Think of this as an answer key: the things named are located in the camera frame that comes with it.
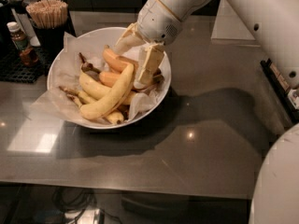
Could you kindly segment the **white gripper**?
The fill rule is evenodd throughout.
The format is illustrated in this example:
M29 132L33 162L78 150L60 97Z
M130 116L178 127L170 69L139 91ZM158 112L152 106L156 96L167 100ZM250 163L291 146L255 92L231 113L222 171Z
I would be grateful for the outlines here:
M122 55L131 48L143 45L143 38L148 42L169 45L181 30L182 22L161 1L148 0L138 13L137 23L131 23L126 28L113 50ZM162 44L149 44L140 49L134 81L138 90L144 89L152 82L164 58Z

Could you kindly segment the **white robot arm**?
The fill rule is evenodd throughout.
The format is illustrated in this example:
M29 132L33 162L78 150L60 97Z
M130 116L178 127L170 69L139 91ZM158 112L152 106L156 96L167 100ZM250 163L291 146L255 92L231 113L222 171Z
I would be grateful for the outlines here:
M139 33L167 39L172 92L132 127L149 146L129 180L146 192L237 199L249 224L299 224L298 131L287 128L260 62L271 60L298 84L298 0L227 0L257 47L213 45L191 13L206 0L148 0Z

